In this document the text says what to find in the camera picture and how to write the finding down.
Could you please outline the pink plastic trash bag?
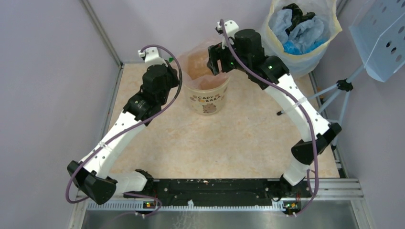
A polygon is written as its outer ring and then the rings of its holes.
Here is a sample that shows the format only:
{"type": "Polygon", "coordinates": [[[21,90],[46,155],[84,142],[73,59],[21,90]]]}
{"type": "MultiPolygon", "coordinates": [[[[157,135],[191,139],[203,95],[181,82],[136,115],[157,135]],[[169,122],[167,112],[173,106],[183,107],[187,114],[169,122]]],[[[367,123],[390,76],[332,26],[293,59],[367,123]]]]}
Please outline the pink plastic trash bag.
{"type": "Polygon", "coordinates": [[[226,73],[214,75],[207,67],[208,47],[218,43],[221,43],[220,39],[209,38],[179,56],[183,82],[187,87],[197,90],[211,90],[221,86],[230,78],[226,73]]]}

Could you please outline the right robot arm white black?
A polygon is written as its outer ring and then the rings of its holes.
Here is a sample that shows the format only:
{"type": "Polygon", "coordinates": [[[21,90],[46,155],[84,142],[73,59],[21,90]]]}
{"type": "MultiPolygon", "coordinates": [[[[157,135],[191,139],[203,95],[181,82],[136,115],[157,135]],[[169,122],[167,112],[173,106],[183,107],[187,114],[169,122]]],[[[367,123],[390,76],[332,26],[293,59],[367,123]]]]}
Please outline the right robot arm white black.
{"type": "Polygon", "coordinates": [[[300,132],[292,148],[290,165],[280,178],[280,191],[287,197],[299,191],[310,165],[341,132],[338,123],[330,123],[303,95],[289,69],[277,56],[268,56],[262,47],[261,36],[253,29],[238,31],[229,36],[229,44],[222,41],[208,47],[207,67],[214,75],[240,70],[270,95],[288,115],[300,132]]]}

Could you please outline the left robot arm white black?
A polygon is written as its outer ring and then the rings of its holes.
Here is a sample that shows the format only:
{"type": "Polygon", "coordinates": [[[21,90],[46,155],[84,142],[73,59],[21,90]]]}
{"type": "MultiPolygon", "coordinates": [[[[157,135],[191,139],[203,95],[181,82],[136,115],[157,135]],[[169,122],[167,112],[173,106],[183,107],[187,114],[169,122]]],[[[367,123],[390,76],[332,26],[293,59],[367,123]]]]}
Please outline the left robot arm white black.
{"type": "Polygon", "coordinates": [[[137,169],[110,177],[110,170],[132,139],[172,105],[173,102],[167,101],[170,90],[177,88],[176,99],[181,86],[181,69],[176,70],[168,63],[149,66],[142,76],[140,90],[125,104],[113,127],[88,155],[67,165],[70,175],[67,188],[74,184],[86,198],[99,205],[125,192],[150,196],[152,176],[146,171],[137,169]]]}

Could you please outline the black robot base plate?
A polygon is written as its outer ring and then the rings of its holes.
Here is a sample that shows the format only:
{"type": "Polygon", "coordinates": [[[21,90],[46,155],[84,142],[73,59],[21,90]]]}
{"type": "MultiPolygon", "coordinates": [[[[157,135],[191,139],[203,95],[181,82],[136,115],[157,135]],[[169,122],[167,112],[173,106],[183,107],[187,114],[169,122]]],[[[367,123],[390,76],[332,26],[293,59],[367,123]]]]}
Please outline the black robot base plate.
{"type": "Polygon", "coordinates": [[[291,186],[283,178],[222,178],[222,179],[154,179],[149,173],[142,191],[128,191],[123,196],[135,194],[159,199],[163,206],[185,206],[193,201],[197,207],[248,207],[271,206],[282,200],[302,200],[311,197],[305,179],[291,186]]]}

